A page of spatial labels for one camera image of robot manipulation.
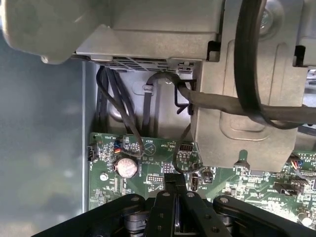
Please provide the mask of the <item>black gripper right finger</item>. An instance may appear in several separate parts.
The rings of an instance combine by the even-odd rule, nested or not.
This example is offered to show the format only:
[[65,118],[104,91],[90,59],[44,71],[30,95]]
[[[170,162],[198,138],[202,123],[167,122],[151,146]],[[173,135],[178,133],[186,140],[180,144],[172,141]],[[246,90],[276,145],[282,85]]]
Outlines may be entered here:
[[209,206],[189,192],[177,174],[177,194],[201,237],[311,237],[313,230],[230,196],[216,197]]

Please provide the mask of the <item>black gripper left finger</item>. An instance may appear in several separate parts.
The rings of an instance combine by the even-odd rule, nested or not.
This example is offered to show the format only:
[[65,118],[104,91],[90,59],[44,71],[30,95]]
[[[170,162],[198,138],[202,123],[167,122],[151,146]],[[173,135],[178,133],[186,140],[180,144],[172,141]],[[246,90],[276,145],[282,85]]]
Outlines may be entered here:
[[128,194],[38,233],[39,237],[171,237],[177,175],[164,176],[164,190],[144,199]]

